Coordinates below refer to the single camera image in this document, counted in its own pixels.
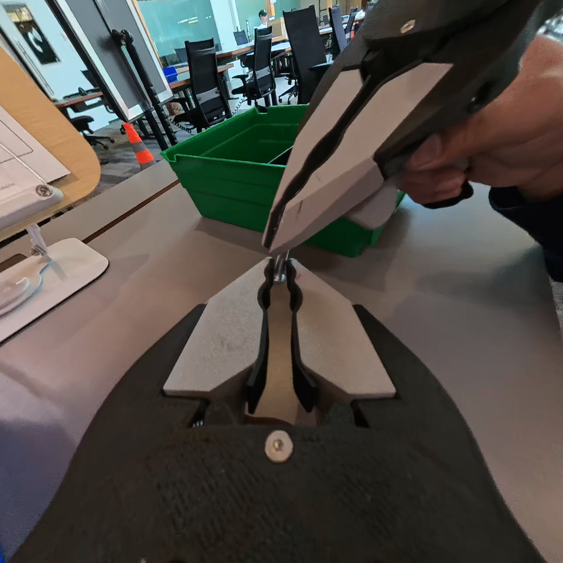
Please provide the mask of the wooden display board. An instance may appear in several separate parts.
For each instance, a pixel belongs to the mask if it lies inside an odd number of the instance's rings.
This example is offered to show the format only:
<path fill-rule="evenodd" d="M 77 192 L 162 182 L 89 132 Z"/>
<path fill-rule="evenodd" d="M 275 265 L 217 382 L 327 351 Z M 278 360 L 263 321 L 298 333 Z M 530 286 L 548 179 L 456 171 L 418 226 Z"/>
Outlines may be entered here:
<path fill-rule="evenodd" d="M 3 241 L 24 231 L 32 223 L 39 224 L 81 203 L 99 183 L 101 165 L 88 142 L 3 48 L 1 108 L 70 171 L 68 176 L 52 183 L 64 194 L 60 203 L 27 217 L 1 217 Z"/>

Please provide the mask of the person's right forearm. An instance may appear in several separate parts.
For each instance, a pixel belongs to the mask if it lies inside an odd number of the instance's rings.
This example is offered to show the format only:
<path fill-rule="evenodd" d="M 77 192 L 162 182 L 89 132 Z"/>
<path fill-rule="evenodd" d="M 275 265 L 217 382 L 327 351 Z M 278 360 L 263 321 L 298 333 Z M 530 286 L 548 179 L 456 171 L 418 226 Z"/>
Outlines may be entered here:
<path fill-rule="evenodd" d="M 549 276 L 562 283 L 562 195 L 530 201 L 516 186 L 491 187 L 489 203 L 493 210 L 526 231 L 541 246 Z"/>

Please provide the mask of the printed instruction sheet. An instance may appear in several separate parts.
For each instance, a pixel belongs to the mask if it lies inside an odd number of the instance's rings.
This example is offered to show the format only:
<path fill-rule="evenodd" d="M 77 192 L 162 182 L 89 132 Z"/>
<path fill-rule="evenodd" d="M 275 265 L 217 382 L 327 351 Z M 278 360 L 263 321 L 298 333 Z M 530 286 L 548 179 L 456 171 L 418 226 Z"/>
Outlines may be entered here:
<path fill-rule="evenodd" d="M 64 199 L 52 185 L 70 171 L 1 108 L 1 217 L 31 216 Z"/>

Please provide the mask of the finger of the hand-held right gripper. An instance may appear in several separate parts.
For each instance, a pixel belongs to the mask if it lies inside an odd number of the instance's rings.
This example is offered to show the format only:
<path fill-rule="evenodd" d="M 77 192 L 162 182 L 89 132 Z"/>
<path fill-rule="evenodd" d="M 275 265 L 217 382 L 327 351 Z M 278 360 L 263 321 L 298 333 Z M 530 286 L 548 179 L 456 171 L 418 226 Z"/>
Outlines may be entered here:
<path fill-rule="evenodd" d="M 355 100 L 353 119 L 332 157 L 320 169 L 325 179 L 331 178 L 333 173 L 343 174 L 327 185 L 326 196 L 319 197 L 318 201 L 332 201 L 333 204 L 316 226 L 326 227 L 383 186 L 384 177 L 374 161 L 375 152 L 451 68 L 450 63 L 424 62 L 375 89 L 364 81 Z M 269 249 L 269 252 L 282 253 L 291 249 Z"/>
<path fill-rule="evenodd" d="M 323 226 L 316 226 L 332 201 L 318 201 L 327 185 L 343 172 L 325 179 L 320 169 L 332 157 L 356 110 L 364 81 L 359 68 L 331 67 L 315 91 L 289 155 L 271 207 L 262 244 L 266 249 L 291 249 Z"/>

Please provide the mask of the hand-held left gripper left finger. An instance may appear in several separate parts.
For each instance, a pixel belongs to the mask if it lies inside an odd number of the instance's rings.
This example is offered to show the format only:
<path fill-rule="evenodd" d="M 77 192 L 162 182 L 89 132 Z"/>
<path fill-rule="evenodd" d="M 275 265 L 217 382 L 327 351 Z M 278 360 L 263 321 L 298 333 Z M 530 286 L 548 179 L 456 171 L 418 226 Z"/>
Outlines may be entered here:
<path fill-rule="evenodd" d="M 271 259 L 265 258 L 201 308 L 163 386 L 166 396 L 234 401 L 253 414 L 266 384 Z"/>

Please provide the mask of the green plastic bin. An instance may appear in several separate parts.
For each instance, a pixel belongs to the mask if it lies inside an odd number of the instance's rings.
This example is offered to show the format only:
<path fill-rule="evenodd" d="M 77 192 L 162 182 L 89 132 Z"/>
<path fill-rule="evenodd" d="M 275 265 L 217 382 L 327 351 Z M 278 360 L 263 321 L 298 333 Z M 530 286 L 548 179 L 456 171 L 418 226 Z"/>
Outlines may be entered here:
<path fill-rule="evenodd" d="M 162 152 L 202 217 L 263 232 L 307 105 L 254 108 Z"/>

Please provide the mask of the person's right hand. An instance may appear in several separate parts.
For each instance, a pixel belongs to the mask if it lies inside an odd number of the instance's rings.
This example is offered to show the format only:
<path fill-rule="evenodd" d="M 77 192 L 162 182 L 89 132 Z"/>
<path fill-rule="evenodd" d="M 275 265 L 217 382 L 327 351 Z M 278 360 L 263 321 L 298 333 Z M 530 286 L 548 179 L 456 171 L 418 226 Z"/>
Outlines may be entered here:
<path fill-rule="evenodd" d="M 515 186 L 529 201 L 562 194 L 562 43 L 536 36 L 509 87 L 464 122 L 429 137 L 398 187 L 428 205 L 458 196 L 466 181 Z"/>

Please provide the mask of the orange traffic cone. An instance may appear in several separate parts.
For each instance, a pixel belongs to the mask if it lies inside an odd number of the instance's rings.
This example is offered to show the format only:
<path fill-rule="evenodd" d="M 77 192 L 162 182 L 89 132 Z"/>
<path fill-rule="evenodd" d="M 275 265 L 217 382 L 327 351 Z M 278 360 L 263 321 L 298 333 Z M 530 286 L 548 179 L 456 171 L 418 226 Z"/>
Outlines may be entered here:
<path fill-rule="evenodd" d="M 156 163 L 154 156 L 146 147 L 143 140 L 137 133 L 137 130 L 135 130 L 134 126 L 130 123 L 124 122 L 123 130 L 125 131 L 127 138 L 132 146 L 141 170 L 145 170 L 154 165 Z"/>

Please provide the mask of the group of black office chairs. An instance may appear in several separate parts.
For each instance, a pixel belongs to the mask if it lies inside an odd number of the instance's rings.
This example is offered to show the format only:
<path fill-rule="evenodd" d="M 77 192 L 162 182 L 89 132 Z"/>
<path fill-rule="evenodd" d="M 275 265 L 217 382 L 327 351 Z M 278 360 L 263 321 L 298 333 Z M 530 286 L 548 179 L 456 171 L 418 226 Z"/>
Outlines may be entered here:
<path fill-rule="evenodd" d="M 314 5 L 269 21 L 266 29 L 238 29 L 239 1 L 135 1 L 136 8 L 184 112 L 201 132 L 233 115 L 229 102 L 246 101 L 259 108 L 278 105 L 291 96 L 305 102 L 316 84 L 311 70 L 326 62 L 326 41 L 338 46 L 329 25 L 319 28 Z"/>

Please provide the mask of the white framed grey panel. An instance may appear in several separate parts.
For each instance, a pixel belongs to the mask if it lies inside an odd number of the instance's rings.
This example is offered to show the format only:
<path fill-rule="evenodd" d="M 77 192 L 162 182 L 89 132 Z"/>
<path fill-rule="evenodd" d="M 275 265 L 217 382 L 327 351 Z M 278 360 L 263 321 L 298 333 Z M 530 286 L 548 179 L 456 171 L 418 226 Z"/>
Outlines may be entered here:
<path fill-rule="evenodd" d="M 119 119 L 145 118 L 161 150 L 176 145 L 165 115 L 173 92 L 135 1 L 46 3 Z"/>

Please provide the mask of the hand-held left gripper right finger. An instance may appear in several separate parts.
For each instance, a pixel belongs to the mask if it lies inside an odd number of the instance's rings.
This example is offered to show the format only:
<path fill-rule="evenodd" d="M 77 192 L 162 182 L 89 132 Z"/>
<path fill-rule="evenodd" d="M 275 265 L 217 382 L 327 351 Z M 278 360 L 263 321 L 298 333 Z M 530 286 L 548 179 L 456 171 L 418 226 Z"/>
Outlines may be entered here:
<path fill-rule="evenodd" d="M 352 305 L 297 260 L 286 263 L 293 388 L 308 413 L 394 398 L 396 388 Z"/>

